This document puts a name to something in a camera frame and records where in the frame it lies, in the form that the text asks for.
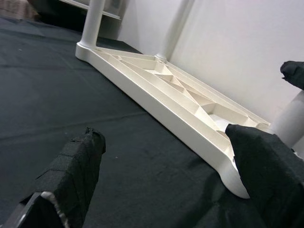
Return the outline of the black tablecloth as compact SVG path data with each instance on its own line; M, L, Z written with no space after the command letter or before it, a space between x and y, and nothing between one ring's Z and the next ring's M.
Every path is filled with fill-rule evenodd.
M84 228L267 228L250 196L96 68L80 35L0 18L0 224L64 145L86 128L106 142Z

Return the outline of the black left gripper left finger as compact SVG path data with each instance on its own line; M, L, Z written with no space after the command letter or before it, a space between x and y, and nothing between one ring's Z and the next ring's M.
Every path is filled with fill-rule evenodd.
M82 228L105 151L94 128L68 141L0 228Z

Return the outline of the white plastic children table top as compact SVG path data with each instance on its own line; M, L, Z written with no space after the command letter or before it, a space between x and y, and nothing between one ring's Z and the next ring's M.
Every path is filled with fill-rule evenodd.
M154 56L77 43L76 57L96 68L215 169L230 192L249 198L225 129L239 124L266 130L267 121Z

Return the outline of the white plastic table leg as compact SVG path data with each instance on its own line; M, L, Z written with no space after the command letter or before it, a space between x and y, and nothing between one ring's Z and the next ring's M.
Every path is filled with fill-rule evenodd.
M164 41L156 57L163 62L168 61L183 31L195 0L182 0L168 27Z
M96 46L104 6L105 0L90 0L80 45L87 48Z

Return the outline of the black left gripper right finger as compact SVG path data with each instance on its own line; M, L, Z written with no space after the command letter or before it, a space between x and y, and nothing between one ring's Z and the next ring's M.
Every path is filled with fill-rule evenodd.
M304 228L304 160L277 135L229 124L234 160L268 228Z

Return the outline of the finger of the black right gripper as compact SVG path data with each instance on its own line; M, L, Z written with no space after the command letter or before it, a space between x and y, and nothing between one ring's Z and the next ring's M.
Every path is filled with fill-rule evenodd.
M304 62L286 61L280 67L282 79L293 86L304 90Z

